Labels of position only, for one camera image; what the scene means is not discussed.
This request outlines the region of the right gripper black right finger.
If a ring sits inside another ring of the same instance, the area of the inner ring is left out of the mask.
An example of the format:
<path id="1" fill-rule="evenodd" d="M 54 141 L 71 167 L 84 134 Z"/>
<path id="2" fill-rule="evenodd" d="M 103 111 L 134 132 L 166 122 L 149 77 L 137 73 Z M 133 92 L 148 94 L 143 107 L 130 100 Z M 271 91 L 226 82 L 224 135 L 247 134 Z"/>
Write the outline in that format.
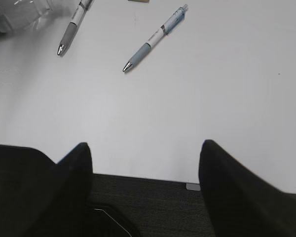
<path id="1" fill-rule="evenodd" d="M 218 237 L 296 237 L 296 198 L 267 183 L 213 140 L 205 140 L 199 183 Z"/>

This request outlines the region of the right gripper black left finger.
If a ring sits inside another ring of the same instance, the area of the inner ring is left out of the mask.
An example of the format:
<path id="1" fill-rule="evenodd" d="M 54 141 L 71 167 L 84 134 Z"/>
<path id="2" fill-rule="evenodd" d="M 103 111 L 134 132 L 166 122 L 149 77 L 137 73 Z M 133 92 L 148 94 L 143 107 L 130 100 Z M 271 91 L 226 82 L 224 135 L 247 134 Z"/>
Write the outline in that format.
<path id="1" fill-rule="evenodd" d="M 79 237 L 92 183 L 88 145 L 59 162 L 27 147 L 0 145 L 0 237 Z"/>

